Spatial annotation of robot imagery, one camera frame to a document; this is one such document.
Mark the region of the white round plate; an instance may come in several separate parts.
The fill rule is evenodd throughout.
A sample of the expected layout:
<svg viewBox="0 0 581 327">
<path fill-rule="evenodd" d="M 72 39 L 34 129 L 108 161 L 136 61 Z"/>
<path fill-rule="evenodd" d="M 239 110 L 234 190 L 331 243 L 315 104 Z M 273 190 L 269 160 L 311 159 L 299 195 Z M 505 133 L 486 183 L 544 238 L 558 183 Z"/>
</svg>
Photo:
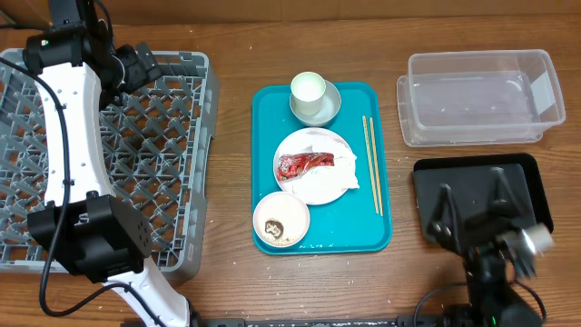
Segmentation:
<svg viewBox="0 0 581 327">
<path fill-rule="evenodd" d="M 322 205 L 359 188 L 356 161 L 357 156 L 338 134 L 308 127 L 281 142 L 273 158 L 273 173 L 282 191 L 306 204 Z"/>
</svg>

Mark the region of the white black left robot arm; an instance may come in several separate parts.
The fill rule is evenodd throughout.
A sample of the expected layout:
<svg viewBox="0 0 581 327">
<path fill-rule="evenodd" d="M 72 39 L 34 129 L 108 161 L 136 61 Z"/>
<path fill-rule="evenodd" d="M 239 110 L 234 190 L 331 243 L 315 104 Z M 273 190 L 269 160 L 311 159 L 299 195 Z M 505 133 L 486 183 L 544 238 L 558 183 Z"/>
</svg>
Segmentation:
<svg viewBox="0 0 581 327">
<path fill-rule="evenodd" d="M 42 98 L 48 152 L 44 208 L 29 233 L 71 275 L 117 292 L 149 326 L 190 326 L 189 301 L 153 262 L 144 215 L 119 200 L 106 172 L 100 112 L 161 70 L 147 45 L 116 47 L 91 1 L 51 0 L 52 24 L 30 37 L 25 70 Z"/>
</svg>

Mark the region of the white plastic cup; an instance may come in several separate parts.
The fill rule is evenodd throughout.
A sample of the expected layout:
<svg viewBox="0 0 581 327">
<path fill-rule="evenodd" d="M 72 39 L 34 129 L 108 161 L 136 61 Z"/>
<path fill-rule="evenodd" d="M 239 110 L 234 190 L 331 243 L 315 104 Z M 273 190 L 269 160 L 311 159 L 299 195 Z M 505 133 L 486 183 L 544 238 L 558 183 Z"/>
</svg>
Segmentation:
<svg viewBox="0 0 581 327">
<path fill-rule="evenodd" d="M 301 114 L 314 115 L 320 110 L 326 82 L 317 73 L 302 72 L 292 79 L 290 90 L 295 110 Z"/>
</svg>

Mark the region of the grey-white small bowl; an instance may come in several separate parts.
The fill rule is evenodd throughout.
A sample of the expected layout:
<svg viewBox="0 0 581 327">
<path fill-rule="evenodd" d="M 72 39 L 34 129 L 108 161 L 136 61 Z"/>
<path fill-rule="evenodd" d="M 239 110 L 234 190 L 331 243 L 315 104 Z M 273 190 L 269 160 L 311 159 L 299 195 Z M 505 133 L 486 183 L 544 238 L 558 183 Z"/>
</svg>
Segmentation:
<svg viewBox="0 0 581 327">
<path fill-rule="evenodd" d="M 339 113 L 341 97 L 338 88 L 331 82 L 325 81 L 325 92 L 317 100 L 305 102 L 294 94 L 290 96 L 292 113 L 305 125 L 322 127 L 329 124 Z"/>
</svg>

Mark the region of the white napkin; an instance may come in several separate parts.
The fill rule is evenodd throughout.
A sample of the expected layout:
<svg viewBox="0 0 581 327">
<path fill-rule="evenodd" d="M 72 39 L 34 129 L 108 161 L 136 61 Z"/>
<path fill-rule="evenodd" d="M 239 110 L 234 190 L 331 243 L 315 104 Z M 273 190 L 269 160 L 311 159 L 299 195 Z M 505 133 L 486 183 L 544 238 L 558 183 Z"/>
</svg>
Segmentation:
<svg viewBox="0 0 581 327">
<path fill-rule="evenodd" d="M 303 176 L 289 182 L 296 195 L 309 197 L 331 196 L 342 190 L 359 189 L 359 181 L 354 171 L 357 156 L 343 144 L 309 147 L 313 153 L 334 154 L 334 166 L 315 167 Z"/>
</svg>

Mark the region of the red snack wrapper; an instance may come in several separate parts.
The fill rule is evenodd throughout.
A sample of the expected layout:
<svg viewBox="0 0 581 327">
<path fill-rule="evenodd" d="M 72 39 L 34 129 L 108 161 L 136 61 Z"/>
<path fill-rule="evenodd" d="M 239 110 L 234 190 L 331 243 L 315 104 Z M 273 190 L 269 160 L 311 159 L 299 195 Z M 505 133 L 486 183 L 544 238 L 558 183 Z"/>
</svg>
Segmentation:
<svg viewBox="0 0 581 327">
<path fill-rule="evenodd" d="M 278 160 L 275 176 L 279 182 L 296 179 L 315 167 L 334 166 L 334 159 L 331 153 L 285 154 Z"/>
</svg>

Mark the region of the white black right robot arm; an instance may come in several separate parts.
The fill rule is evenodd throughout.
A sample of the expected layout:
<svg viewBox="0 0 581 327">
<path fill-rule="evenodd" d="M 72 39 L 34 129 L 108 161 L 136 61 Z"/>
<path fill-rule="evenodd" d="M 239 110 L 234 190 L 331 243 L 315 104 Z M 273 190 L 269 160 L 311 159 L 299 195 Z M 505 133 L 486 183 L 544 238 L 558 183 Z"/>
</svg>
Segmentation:
<svg viewBox="0 0 581 327">
<path fill-rule="evenodd" d="M 439 187 L 427 233 L 461 257 L 469 303 L 445 309 L 433 320 L 435 326 L 540 326 L 547 319 L 539 295 L 519 278 L 537 275 L 535 257 L 553 246 L 551 232 L 544 223 L 518 226 L 524 205 L 503 168 L 491 167 L 490 174 L 486 209 L 469 219 L 461 216 L 451 186 Z"/>
</svg>

